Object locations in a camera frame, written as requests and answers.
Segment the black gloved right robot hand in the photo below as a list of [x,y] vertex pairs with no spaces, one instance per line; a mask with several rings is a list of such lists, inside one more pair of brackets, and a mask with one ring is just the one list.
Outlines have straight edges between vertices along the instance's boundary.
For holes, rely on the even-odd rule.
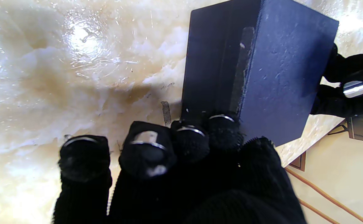
[[244,141],[233,114],[170,127],[134,121],[113,179],[105,136],[67,139],[53,224],[306,224],[269,139]]

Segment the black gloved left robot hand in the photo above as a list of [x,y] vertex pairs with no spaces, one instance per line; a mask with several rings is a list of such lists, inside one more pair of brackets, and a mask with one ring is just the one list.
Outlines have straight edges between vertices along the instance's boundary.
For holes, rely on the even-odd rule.
[[323,77],[340,86],[319,85],[311,115],[363,115],[363,54],[343,57],[334,45]]

